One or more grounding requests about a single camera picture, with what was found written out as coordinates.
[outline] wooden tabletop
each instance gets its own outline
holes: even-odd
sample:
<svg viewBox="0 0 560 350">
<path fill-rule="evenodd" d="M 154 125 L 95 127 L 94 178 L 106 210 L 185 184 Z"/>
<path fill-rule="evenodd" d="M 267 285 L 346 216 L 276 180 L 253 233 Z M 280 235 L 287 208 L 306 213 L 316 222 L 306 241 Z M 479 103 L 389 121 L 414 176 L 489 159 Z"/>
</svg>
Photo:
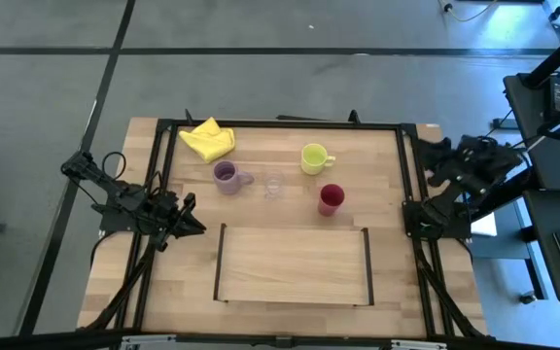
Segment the wooden tabletop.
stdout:
<svg viewBox="0 0 560 350">
<path fill-rule="evenodd" d="M 368 231 L 225 227 L 217 299 L 369 305 Z"/>
<path fill-rule="evenodd" d="M 127 168 L 122 179 L 143 183 L 157 119 L 133 118 L 122 152 Z M 437 125 L 418 125 L 419 136 L 441 139 Z M 212 164 L 177 139 L 168 188 L 179 197 L 195 193 L 193 214 L 207 231 L 178 241 L 156 254 L 143 330 L 166 333 L 293 334 L 320 336 L 422 337 L 425 327 L 411 242 L 404 234 L 401 203 L 403 181 L 395 133 L 382 130 L 235 128 L 235 149 L 223 157 L 256 181 L 236 195 L 219 194 Z M 418 185 L 409 140 L 405 140 L 414 193 Z M 159 164 L 165 152 L 159 152 Z M 333 167 L 317 176 L 299 168 L 300 150 L 308 143 L 324 145 L 336 157 Z M 264 196 L 264 177 L 283 174 L 282 195 Z M 339 184 L 345 202 L 330 218 L 317 213 L 319 190 Z M 368 228 L 374 305 L 213 300 L 221 223 L 229 228 L 348 231 Z M 119 232 L 97 249 L 79 326 L 98 316 L 121 286 L 131 232 Z M 438 242 L 446 287 L 480 331 L 485 322 L 468 252 L 454 240 Z M 438 299 L 432 292 L 437 330 Z M 132 324 L 134 291 L 126 325 Z"/>
</svg>

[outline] wooden table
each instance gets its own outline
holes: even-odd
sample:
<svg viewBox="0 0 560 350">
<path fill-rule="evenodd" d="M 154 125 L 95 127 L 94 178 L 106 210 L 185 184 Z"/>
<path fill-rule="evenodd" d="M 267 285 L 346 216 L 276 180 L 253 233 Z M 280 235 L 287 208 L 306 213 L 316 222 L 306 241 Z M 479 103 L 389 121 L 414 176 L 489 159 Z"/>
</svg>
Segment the wooden table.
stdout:
<svg viewBox="0 0 560 350">
<path fill-rule="evenodd" d="M 122 148 L 127 157 L 122 179 L 144 182 L 156 124 L 153 118 L 131 120 Z M 437 125 L 421 124 L 418 131 L 421 138 L 441 139 Z M 403 182 L 395 133 L 252 127 L 235 128 L 234 133 L 236 148 L 225 159 L 257 178 L 235 196 L 220 195 L 212 180 L 212 165 L 177 140 L 168 188 L 179 197 L 195 193 L 193 213 L 208 229 L 203 235 L 178 241 L 170 238 L 168 249 L 156 254 L 143 331 L 424 337 L 416 265 L 403 229 Z M 308 143 L 326 146 L 336 156 L 334 167 L 314 177 L 302 174 L 300 150 Z M 412 187 L 418 193 L 408 139 L 405 145 Z M 164 149 L 157 169 L 161 169 Z M 267 200 L 262 178 L 271 170 L 284 174 L 284 192 L 280 198 Z M 316 212 L 318 191 L 329 183 L 341 185 L 346 199 L 334 217 L 323 218 Z M 368 228 L 374 305 L 213 300 L 221 223 L 229 228 Z M 131 237 L 131 232 L 119 232 L 98 248 L 79 326 L 91 322 L 123 282 Z M 438 244 L 449 294 L 472 323 L 486 332 L 469 254 L 454 240 L 442 239 Z M 431 294 L 441 333 L 438 299 Z M 132 324 L 136 300 L 134 291 L 125 325 Z"/>
</svg>

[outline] yellow mug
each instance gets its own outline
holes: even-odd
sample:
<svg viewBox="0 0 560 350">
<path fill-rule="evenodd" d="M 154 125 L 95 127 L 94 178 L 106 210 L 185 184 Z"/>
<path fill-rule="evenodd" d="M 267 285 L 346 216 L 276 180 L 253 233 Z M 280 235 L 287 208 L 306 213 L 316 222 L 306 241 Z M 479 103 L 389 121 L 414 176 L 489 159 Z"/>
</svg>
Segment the yellow mug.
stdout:
<svg viewBox="0 0 560 350">
<path fill-rule="evenodd" d="M 309 144 L 301 149 L 301 170 L 308 175 L 317 175 L 327 166 L 332 166 L 336 157 L 319 144 Z"/>
</svg>

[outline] yellow towel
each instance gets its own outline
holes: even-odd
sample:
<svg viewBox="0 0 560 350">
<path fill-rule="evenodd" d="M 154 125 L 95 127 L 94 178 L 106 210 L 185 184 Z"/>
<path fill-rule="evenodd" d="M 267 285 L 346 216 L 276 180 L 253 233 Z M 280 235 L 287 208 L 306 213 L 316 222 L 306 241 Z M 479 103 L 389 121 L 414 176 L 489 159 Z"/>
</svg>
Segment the yellow towel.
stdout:
<svg viewBox="0 0 560 350">
<path fill-rule="evenodd" d="M 234 148 L 234 133 L 230 128 L 218 126 L 213 117 L 192 132 L 180 131 L 179 135 L 207 163 L 227 154 Z"/>
</svg>

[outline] purple mug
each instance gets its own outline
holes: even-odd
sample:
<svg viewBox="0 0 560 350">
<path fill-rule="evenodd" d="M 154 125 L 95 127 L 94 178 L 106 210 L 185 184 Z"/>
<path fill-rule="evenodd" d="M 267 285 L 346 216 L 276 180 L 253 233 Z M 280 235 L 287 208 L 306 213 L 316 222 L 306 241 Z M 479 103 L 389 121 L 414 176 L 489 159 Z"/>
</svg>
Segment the purple mug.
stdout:
<svg viewBox="0 0 560 350">
<path fill-rule="evenodd" d="M 252 174 L 239 171 L 232 161 L 222 160 L 213 168 L 213 180 L 223 194 L 235 194 L 241 190 L 242 185 L 254 182 Z"/>
</svg>

